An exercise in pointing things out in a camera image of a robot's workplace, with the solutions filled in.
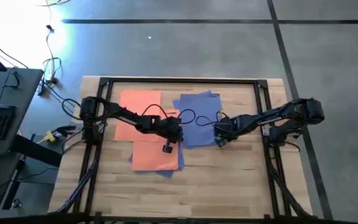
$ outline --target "wooden table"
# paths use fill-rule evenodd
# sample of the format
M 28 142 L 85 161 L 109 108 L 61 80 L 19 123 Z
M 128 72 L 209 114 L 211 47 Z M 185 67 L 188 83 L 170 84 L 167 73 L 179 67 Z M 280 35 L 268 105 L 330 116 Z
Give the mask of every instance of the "wooden table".
M 95 96 L 100 77 L 84 77 L 81 98 Z M 287 102 L 283 81 L 268 79 L 272 107 Z M 228 116 L 255 114 L 252 86 L 238 84 L 114 83 L 112 100 L 119 102 L 123 90 L 162 91 L 161 106 L 173 109 L 172 100 L 182 93 L 212 90 L 220 94 Z M 223 148 L 184 150 L 185 169 L 172 179 L 135 174 L 128 158 L 132 142 L 114 141 L 117 120 L 108 119 L 95 187 L 92 213 L 125 217 L 225 217 L 262 218 L 271 214 L 260 130 L 239 137 Z M 73 138 L 71 143 L 79 140 Z M 77 186 L 84 144 L 66 153 L 60 165 L 49 210 L 59 208 Z M 311 213 L 308 190 L 298 150 L 281 148 L 286 183 L 303 208 Z M 281 194 L 278 192 L 283 213 Z M 82 199 L 81 211 L 85 199 Z

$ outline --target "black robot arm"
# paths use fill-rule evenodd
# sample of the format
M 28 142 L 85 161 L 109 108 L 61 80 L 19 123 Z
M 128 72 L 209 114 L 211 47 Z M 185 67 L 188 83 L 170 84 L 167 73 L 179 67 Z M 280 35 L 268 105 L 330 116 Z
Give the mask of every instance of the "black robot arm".
M 314 99 L 298 99 L 279 108 L 260 114 L 243 114 L 234 118 L 224 117 L 214 124 L 215 140 L 219 146 L 248 134 L 259 126 L 288 119 L 284 124 L 266 129 L 269 143 L 284 145 L 287 135 L 296 137 L 302 134 L 301 128 L 308 124 L 318 124 L 324 120 L 321 103 Z
M 102 104 L 106 108 L 106 113 L 101 116 L 96 115 L 97 107 Z M 180 127 L 180 118 L 168 117 L 161 119 L 159 115 L 138 115 L 118 103 L 108 102 L 103 98 L 88 96 L 82 99 L 79 117 L 83 121 L 83 136 L 86 142 L 95 144 L 99 140 L 99 125 L 96 122 L 105 118 L 116 118 L 133 125 L 136 130 L 144 134 L 157 134 L 166 139 L 163 147 L 164 152 L 171 153 L 170 143 L 182 141 L 183 134 Z

